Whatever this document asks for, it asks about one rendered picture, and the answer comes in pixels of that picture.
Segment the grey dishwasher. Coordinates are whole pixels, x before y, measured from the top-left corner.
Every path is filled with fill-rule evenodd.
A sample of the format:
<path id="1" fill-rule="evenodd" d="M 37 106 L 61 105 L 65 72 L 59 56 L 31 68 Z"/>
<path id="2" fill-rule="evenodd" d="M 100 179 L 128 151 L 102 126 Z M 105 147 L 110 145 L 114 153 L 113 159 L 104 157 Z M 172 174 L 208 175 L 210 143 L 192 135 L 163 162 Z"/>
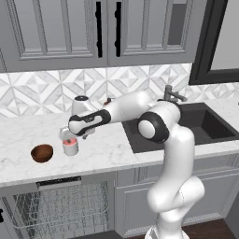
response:
<path id="1" fill-rule="evenodd" d="M 21 184 L 16 186 L 8 186 L 0 188 L 0 208 L 3 209 L 4 222 L 0 223 L 0 239 L 22 239 L 17 230 L 13 227 L 12 216 L 16 204 L 16 198 L 20 194 L 38 192 L 42 190 L 50 190 L 75 185 L 87 185 L 90 183 L 107 182 L 107 193 L 109 202 L 109 230 L 114 230 L 114 173 L 104 173 L 89 176 L 69 176 L 66 178 L 57 178 L 52 180 L 37 181 L 34 183 Z M 85 236 L 76 237 L 74 239 L 87 239 L 99 237 L 106 232 L 98 232 Z"/>

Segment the white cup with red inside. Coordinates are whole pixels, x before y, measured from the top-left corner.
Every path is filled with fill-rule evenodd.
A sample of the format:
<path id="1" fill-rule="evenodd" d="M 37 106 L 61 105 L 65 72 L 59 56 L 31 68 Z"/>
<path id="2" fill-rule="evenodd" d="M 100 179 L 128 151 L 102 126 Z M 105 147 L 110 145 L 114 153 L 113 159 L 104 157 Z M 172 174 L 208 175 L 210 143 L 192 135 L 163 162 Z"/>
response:
<path id="1" fill-rule="evenodd" d="M 63 152 L 66 156 L 75 156 L 78 153 L 76 138 L 63 140 Z"/>

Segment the black window frame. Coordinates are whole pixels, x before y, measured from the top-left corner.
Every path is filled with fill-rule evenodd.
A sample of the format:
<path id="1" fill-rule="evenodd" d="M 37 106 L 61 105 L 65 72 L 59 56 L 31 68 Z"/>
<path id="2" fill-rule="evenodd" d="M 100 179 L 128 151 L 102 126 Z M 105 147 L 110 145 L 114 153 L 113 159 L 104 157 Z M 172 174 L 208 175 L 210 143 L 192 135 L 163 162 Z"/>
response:
<path id="1" fill-rule="evenodd" d="M 195 61 L 190 72 L 190 86 L 239 82 L 239 66 L 233 69 L 211 69 L 228 2 L 207 0 Z"/>

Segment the grey sink tap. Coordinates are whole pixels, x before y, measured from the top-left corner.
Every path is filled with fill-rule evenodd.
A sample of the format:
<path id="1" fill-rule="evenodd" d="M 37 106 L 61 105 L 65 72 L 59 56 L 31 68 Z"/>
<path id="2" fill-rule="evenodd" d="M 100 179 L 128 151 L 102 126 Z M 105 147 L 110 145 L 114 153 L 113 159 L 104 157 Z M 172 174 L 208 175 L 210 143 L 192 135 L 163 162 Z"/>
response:
<path id="1" fill-rule="evenodd" d="M 178 92 L 173 91 L 173 87 L 171 85 L 165 86 L 163 99 L 169 102 L 187 101 L 187 98 L 185 96 L 182 96 Z"/>

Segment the dark sink basin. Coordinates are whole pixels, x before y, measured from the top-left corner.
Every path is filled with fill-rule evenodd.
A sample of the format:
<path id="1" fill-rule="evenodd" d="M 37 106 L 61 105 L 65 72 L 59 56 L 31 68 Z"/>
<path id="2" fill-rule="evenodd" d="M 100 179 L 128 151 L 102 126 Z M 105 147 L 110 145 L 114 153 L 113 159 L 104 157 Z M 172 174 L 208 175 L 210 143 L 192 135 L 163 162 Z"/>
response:
<path id="1" fill-rule="evenodd" d="M 192 130 L 195 145 L 239 140 L 239 132 L 205 103 L 181 105 L 179 124 Z M 137 131 L 137 120 L 122 123 L 133 153 L 163 150 L 163 144 L 156 144 L 143 138 Z"/>

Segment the grey wall cupboard door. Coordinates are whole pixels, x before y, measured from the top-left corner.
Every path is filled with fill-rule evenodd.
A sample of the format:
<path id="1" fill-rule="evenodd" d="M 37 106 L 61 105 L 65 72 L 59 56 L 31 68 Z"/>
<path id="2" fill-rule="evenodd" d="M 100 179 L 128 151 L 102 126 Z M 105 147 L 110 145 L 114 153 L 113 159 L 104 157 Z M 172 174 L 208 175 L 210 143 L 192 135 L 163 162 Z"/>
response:
<path id="1" fill-rule="evenodd" d="M 121 48 L 116 56 L 116 3 L 121 2 Z M 194 61 L 204 0 L 108 0 L 108 64 Z"/>
<path id="2" fill-rule="evenodd" d="M 96 1 L 103 57 L 98 57 Z M 107 0 L 0 0 L 3 73 L 107 66 Z"/>

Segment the brown bowl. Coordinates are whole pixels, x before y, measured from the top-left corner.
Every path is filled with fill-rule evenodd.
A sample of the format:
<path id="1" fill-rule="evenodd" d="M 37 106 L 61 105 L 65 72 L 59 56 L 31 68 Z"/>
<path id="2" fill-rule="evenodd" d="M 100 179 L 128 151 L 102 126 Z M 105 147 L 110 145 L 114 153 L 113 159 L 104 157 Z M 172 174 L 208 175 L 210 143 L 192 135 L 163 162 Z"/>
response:
<path id="1" fill-rule="evenodd" d="M 53 147 L 48 144 L 42 144 L 34 147 L 31 156 L 36 162 L 48 162 L 53 156 Z"/>

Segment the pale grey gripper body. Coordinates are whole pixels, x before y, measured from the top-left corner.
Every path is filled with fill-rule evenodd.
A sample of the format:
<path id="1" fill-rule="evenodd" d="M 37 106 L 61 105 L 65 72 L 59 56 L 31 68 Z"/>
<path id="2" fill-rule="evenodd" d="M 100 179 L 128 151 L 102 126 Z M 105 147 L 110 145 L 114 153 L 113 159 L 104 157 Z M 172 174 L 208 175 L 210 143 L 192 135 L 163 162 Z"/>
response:
<path id="1" fill-rule="evenodd" d="M 61 140 L 71 140 L 72 138 L 76 138 L 77 136 L 71 133 L 67 126 L 64 126 L 60 129 L 59 137 Z"/>

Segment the grey base cupboard door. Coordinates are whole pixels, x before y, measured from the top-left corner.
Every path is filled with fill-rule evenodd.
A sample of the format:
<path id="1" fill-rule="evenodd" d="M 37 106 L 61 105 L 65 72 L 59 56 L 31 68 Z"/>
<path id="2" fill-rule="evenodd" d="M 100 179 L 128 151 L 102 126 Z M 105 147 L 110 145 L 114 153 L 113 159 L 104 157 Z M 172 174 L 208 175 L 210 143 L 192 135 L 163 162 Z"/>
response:
<path id="1" fill-rule="evenodd" d="M 227 217 L 239 191 L 239 175 L 230 172 L 200 175 L 205 195 L 184 217 L 183 226 Z M 123 238 L 144 234 L 157 215 L 147 204 L 147 191 L 153 183 L 116 188 L 115 231 Z"/>

